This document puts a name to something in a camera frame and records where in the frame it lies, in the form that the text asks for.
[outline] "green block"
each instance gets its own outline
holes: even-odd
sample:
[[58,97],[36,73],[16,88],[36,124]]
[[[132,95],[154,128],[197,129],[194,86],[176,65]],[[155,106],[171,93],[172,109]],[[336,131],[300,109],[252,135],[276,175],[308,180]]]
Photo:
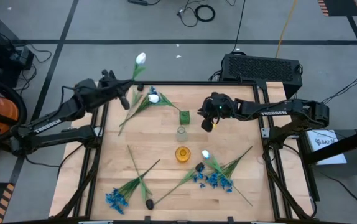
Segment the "green block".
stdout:
[[180,111],[180,125],[190,124],[190,112]]

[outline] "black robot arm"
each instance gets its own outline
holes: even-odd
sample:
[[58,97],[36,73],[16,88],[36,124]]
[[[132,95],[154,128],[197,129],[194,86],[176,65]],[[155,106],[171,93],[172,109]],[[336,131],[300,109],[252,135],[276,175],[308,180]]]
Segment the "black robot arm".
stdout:
[[61,133],[37,136],[38,134],[61,124],[64,121],[75,121],[84,117],[86,112],[92,113],[106,102],[119,98],[122,106],[128,110],[130,107],[126,99],[126,92],[134,83],[134,80],[117,80],[114,73],[106,70],[98,86],[92,79],[80,81],[73,90],[73,96],[60,104],[58,109],[35,121],[11,128],[11,150],[15,155],[30,154],[38,148],[65,144],[78,141],[85,146],[94,147],[98,138],[94,127],[90,125],[80,128],[66,129]]
[[294,120],[289,124],[270,128],[268,143],[274,149],[282,149],[285,139],[293,134],[329,125],[329,107],[316,101],[299,99],[259,104],[240,99],[233,101],[226,94],[213,92],[204,100],[198,114],[204,117],[202,128],[208,132],[213,130],[213,124],[218,124],[220,119],[250,121],[261,116],[292,115]]

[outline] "glass cup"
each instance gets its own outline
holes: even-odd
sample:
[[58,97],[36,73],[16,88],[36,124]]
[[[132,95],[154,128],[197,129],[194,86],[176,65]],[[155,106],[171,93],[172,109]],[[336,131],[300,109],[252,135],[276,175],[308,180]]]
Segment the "glass cup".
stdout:
[[188,140],[188,134],[183,126],[177,128],[176,138],[179,142],[184,142]]

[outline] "wooden tabletop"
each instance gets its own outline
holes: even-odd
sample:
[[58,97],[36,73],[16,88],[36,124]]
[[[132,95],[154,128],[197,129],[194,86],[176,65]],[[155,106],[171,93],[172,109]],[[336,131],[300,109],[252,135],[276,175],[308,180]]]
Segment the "wooden tabletop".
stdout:
[[[175,106],[190,111],[191,122],[185,126],[188,141],[177,142],[176,132],[180,126],[179,111],[169,106],[153,106],[127,122],[122,134],[118,136],[119,124],[125,119],[119,100],[111,101],[104,132],[100,166],[96,181],[91,219],[96,220],[143,220],[146,215],[151,220],[192,220],[223,221],[228,216],[236,221],[273,221],[272,204],[267,184],[267,173],[262,159],[262,145],[258,121],[240,122],[236,119],[221,120],[211,133],[201,128],[203,118],[196,114],[203,100],[211,92],[225,93],[232,99],[239,98],[254,101],[251,86],[156,86]],[[269,99],[277,102],[285,99],[282,83],[267,84]],[[128,94],[131,101],[132,91]],[[90,124],[91,115],[72,123],[73,127]],[[289,116],[274,117],[275,125],[282,126],[290,122]],[[295,140],[288,139],[286,144],[297,149]],[[79,144],[67,144],[65,156]],[[153,193],[152,199],[158,200],[175,187],[188,170],[202,161],[201,151],[207,149],[221,164],[226,164],[240,156],[250,146],[253,148],[242,158],[236,167],[232,179],[235,186],[252,203],[250,206],[237,191],[226,193],[223,189],[211,188],[206,184],[200,188],[199,183],[189,181],[181,185],[172,194],[148,210],[142,201],[140,187],[136,189],[124,208],[124,215],[108,207],[105,193],[114,187],[119,188],[137,177],[136,170],[127,148],[133,151],[137,168],[145,172],[156,160],[160,162],[144,177]],[[191,158],[186,163],[179,163],[175,158],[175,150],[186,146],[191,151]],[[67,159],[61,169],[50,215],[58,213],[69,201],[78,187],[78,180],[83,162],[84,149]],[[287,149],[281,150],[281,158],[289,192],[306,213],[312,213],[310,196],[300,158]],[[83,201],[88,193],[83,194]],[[84,214],[85,203],[81,214]],[[280,205],[281,216],[284,217],[283,206]]]

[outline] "white paper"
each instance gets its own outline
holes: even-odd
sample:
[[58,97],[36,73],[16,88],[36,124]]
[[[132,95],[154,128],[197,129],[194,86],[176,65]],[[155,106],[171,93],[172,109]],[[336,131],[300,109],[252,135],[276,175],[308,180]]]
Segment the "white paper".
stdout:
[[[313,152],[322,149],[325,146],[329,146],[338,141],[336,134],[331,130],[313,130],[307,131],[308,142],[310,143],[311,150]],[[347,163],[346,157],[343,154],[333,156],[322,161],[318,161],[317,165],[328,164],[345,164]]]

